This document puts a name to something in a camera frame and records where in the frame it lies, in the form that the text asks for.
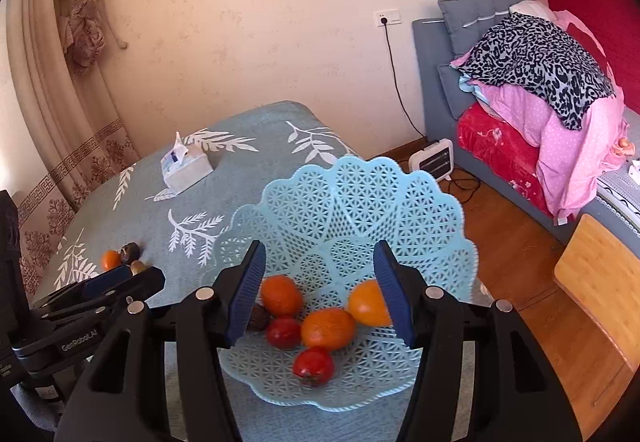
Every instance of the leopard print blanket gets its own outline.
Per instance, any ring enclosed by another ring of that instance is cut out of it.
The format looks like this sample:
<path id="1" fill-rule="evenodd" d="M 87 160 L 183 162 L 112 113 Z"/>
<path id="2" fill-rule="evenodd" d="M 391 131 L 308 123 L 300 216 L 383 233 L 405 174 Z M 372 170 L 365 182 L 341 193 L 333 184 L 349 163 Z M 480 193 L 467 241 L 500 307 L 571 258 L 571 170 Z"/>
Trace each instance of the leopard print blanket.
<path id="1" fill-rule="evenodd" d="M 489 29 L 458 67 L 487 85 L 520 85 L 546 101 L 568 130 L 613 85 L 582 45 L 558 26 L 514 13 Z"/>

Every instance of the wooden floor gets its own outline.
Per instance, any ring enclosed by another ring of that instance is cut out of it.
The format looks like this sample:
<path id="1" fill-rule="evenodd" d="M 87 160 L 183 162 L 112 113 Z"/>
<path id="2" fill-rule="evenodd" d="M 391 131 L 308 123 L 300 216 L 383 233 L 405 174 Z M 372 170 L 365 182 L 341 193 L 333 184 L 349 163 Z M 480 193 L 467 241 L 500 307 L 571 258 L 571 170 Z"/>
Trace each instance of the wooden floor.
<path id="1" fill-rule="evenodd" d="M 419 144 L 385 156 L 406 171 L 406 159 Z M 462 170 L 453 176 L 468 177 Z M 448 183 L 440 185 L 447 191 Z M 453 184 L 451 193 L 461 201 L 468 196 Z M 626 389 L 631 370 L 589 317 L 555 284 L 553 270 L 564 248 L 560 242 L 486 184 L 463 208 L 466 237 L 478 247 L 479 278 L 496 299 L 510 300 L 532 330 L 560 377 L 586 440 Z"/>

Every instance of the orange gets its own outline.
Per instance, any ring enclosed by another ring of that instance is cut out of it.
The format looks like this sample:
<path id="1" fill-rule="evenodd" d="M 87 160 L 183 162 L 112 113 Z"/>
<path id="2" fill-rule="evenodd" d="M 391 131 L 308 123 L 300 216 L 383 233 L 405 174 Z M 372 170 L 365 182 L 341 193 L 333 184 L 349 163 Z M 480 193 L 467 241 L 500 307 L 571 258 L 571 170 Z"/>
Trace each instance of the orange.
<path id="1" fill-rule="evenodd" d="M 285 275 L 265 278 L 260 288 L 262 304 L 273 316 L 295 316 L 302 310 L 302 292 Z"/>
<path id="2" fill-rule="evenodd" d="M 102 255 L 101 265 L 105 271 L 110 271 L 111 269 L 121 266 L 122 260 L 120 260 L 120 253 L 117 251 L 105 251 Z"/>
<path id="3" fill-rule="evenodd" d="M 356 285 L 349 295 L 347 310 L 356 321 L 369 327 L 390 327 L 391 316 L 385 298 L 375 279 L 367 279 Z"/>
<path id="4" fill-rule="evenodd" d="M 322 346 L 328 351 L 347 346 L 356 332 L 356 322 L 346 310 L 337 307 L 316 310 L 305 317 L 300 329 L 305 346 Z"/>

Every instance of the gray cushion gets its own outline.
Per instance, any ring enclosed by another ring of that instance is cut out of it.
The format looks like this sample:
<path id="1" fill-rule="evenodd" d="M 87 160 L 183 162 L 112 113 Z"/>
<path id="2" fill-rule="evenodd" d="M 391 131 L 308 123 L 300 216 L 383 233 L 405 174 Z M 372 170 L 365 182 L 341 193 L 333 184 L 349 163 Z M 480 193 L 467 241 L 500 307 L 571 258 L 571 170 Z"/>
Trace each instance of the gray cushion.
<path id="1" fill-rule="evenodd" d="M 438 74 L 451 115 L 455 120 L 458 120 L 460 115 L 476 102 L 476 97 L 470 92 L 460 90 L 458 84 L 460 72 L 451 68 L 448 63 L 438 65 Z"/>
<path id="2" fill-rule="evenodd" d="M 509 6 L 522 1 L 438 0 L 451 38 L 454 57 L 462 56 L 482 38 L 489 28 L 507 16 Z"/>

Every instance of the pillow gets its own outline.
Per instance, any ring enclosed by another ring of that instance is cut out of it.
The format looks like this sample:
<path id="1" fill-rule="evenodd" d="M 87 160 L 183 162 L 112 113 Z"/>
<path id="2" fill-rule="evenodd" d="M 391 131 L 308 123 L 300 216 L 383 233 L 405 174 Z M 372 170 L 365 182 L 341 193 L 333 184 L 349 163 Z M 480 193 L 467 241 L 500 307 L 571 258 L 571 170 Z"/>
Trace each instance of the pillow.
<path id="1" fill-rule="evenodd" d="M 451 39 L 454 58 L 471 49 L 483 34 L 523 0 L 438 0 Z"/>
<path id="2" fill-rule="evenodd" d="M 545 20 L 555 24 L 558 18 L 554 15 L 554 12 L 545 6 L 542 2 L 536 0 L 523 0 L 517 4 L 514 4 L 509 8 L 511 13 L 520 13 L 521 15 L 537 16 L 538 18 L 544 18 Z"/>
<path id="3" fill-rule="evenodd" d="M 593 38 L 589 36 L 584 31 L 578 29 L 575 25 L 569 24 L 569 27 L 566 29 L 567 34 L 569 34 L 576 42 L 582 45 L 582 48 L 586 50 L 589 54 L 593 56 L 593 59 L 598 63 L 600 70 L 606 76 L 607 75 L 607 57 L 601 53 L 596 42 L 593 41 Z"/>
<path id="4" fill-rule="evenodd" d="M 438 74 L 451 115 L 457 121 L 476 102 L 476 97 L 471 92 L 460 90 L 460 72 L 451 68 L 449 63 L 438 65 Z"/>

